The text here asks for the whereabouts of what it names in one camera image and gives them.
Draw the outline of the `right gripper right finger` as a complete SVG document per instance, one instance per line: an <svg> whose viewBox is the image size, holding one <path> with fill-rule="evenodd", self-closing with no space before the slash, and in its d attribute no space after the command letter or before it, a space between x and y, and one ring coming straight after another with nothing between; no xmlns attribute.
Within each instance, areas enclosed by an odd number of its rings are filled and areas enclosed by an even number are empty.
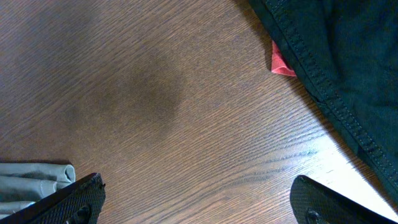
<svg viewBox="0 0 398 224"><path fill-rule="evenodd" d="M397 224L305 175L294 179L290 205L299 224Z"/></svg>

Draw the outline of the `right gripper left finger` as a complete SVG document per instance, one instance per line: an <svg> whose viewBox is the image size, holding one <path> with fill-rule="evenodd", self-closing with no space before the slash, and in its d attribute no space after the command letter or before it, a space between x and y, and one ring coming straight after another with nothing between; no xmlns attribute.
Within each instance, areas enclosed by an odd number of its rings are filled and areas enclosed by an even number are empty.
<svg viewBox="0 0 398 224"><path fill-rule="evenodd" d="M105 199L101 175L92 173L1 219L1 224L96 224Z"/></svg>

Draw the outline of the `khaki shorts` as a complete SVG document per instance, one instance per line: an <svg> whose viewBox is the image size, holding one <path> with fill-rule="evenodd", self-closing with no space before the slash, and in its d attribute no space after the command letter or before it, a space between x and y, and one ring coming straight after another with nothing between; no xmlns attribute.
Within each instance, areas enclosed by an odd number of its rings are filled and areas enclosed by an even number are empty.
<svg viewBox="0 0 398 224"><path fill-rule="evenodd" d="M76 181L71 164L2 163L1 218L23 210Z"/></svg>

